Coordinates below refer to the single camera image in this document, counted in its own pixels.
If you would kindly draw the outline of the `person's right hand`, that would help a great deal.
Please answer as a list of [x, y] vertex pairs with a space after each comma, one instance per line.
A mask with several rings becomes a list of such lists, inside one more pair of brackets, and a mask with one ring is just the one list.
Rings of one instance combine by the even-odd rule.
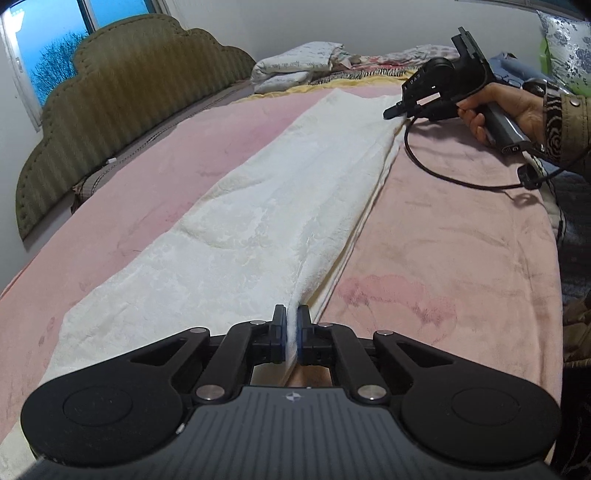
[[457, 104], [460, 118], [480, 143], [490, 146], [485, 117], [476, 109], [489, 103], [498, 104], [532, 142], [545, 143], [544, 100], [527, 91], [498, 83], [488, 84]]

